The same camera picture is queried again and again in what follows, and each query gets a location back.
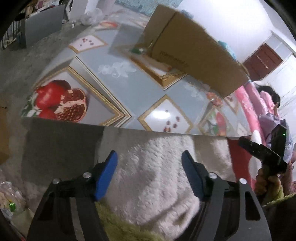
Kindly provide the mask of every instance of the wall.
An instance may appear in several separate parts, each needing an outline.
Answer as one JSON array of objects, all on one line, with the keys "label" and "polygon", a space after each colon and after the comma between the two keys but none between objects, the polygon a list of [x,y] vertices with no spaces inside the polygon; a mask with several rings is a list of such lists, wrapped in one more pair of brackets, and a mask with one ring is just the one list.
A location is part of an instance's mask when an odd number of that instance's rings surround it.
[{"label": "wall", "polygon": [[296,40],[294,39],[293,35],[291,34],[289,28],[282,20],[282,18],[278,15],[278,13],[270,7],[264,0],[259,0],[264,7],[265,11],[267,12],[272,24],[278,30],[280,30],[289,40],[292,41],[293,44],[296,45]]},{"label": "wall", "polygon": [[243,62],[274,28],[259,0],[183,0],[178,9],[194,15],[216,40],[230,45]]}]

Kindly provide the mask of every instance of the halved pomegranate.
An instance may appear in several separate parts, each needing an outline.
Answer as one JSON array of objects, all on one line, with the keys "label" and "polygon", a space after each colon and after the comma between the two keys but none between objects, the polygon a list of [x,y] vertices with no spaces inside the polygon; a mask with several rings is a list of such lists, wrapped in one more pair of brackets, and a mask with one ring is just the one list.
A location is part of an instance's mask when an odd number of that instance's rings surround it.
[{"label": "halved pomegranate", "polygon": [[54,113],[60,121],[80,121],[86,113],[85,93],[81,89],[67,90]]}]

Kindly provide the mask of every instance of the lavender clothing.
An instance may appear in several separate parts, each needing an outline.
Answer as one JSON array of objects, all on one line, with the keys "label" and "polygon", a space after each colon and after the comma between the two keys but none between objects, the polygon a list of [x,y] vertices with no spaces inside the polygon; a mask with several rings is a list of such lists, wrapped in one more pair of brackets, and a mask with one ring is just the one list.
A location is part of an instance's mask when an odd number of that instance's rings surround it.
[{"label": "lavender clothing", "polygon": [[287,136],[286,136],[286,146],[285,146],[285,153],[284,153],[284,161],[288,163],[292,157],[294,144],[291,139],[290,131],[288,124],[285,119],[280,120],[277,116],[274,116],[271,113],[267,113],[266,115],[259,116],[259,123],[260,127],[263,131],[264,138],[266,140],[266,146],[270,148],[270,139],[271,139],[271,131],[278,125],[281,124],[282,126],[287,128]]}]

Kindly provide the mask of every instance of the plastic bag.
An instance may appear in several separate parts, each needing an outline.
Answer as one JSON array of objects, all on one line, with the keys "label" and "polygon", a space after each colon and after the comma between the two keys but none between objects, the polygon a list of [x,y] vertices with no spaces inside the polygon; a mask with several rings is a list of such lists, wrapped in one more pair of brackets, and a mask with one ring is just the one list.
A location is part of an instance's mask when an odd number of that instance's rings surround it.
[{"label": "plastic bag", "polygon": [[86,14],[82,15],[80,21],[83,25],[95,25],[99,24],[103,18],[104,15],[102,10],[95,8],[93,12],[87,12]]},{"label": "plastic bag", "polygon": [[5,180],[3,172],[0,170],[0,209],[7,218],[14,214],[21,213],[26,205],[22,193]]}]

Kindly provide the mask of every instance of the patterned tablecloth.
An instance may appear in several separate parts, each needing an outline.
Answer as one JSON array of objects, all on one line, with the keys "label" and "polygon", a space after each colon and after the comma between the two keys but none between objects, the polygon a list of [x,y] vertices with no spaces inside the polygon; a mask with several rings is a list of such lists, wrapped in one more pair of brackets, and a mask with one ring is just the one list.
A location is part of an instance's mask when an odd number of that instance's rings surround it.
[{"label": "patterned tablecloth", "polygon": [[234,93],[221,99],[202,80],[145,54],[141,43],[148,20],[117,9],[91,27],[43,71],[22,115],[182,134],[250,135]]}]

